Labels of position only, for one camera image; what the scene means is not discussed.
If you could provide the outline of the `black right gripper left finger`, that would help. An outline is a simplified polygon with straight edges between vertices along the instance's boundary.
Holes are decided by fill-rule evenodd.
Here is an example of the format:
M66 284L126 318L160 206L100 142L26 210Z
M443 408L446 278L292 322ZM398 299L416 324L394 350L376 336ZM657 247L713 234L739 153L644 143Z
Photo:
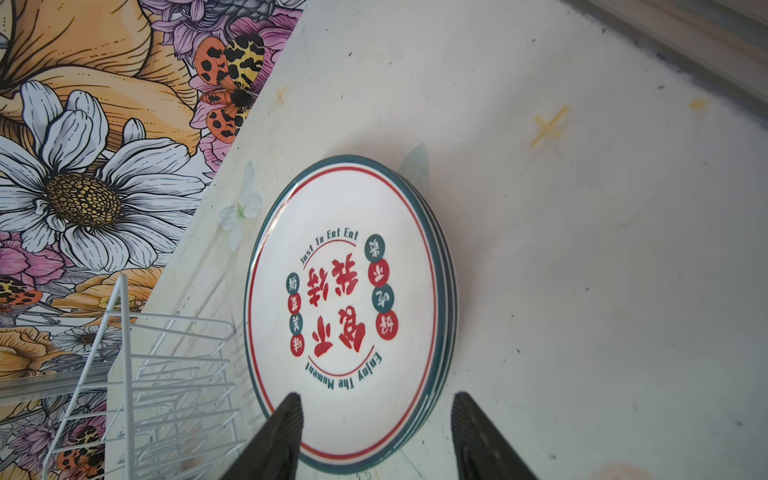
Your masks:
M223 474L222 479L295 479L303 425L300 395L290 393Z

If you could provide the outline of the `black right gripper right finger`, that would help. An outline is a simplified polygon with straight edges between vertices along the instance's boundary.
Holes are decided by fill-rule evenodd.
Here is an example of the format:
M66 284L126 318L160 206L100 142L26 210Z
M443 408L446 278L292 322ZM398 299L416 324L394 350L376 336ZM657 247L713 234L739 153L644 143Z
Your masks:
M451 432L459 479L537 479L467 392L454 396Z

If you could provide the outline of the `white plate red characters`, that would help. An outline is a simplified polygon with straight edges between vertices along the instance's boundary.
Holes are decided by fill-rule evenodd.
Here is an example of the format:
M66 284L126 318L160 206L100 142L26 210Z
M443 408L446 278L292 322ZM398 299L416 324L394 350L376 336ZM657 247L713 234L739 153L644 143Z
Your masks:
M300 459L335 475L384 461L414 435L445 345L439 245L419 198L374 160L302 171L255 241L244 343L260 410L300 395Z

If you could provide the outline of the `white plate green rim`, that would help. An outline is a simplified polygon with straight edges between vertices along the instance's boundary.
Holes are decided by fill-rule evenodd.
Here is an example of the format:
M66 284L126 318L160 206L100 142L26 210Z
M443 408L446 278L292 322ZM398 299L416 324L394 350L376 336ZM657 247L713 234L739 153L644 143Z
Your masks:
M416 186L410 182L405 176L399 174L399 177L405 182L405 184L411 189L411 191L419 198L422 208L427 213L430 222L433 236L436 238L439 245L439 253L443 267L443 290L446 294L445 310L442 318L446 322L447 331L445 333L445 345L441 354L441 363L439 365L438 376L434 384L433 393L429 399L428 404L420 413L419 424L415 427L411 434L414 435L422 426L427 423L429 416L434 411L438 399L443 392L448 371L451 366L452 356L454 353L454 347L456 342L456 334L459 323L459 299L458 288L456 284L455 268L452 255L450 252L449 244L445 238L444 231L440 226L440 223L434 214L433 210L427 203L426 198L418 191Z

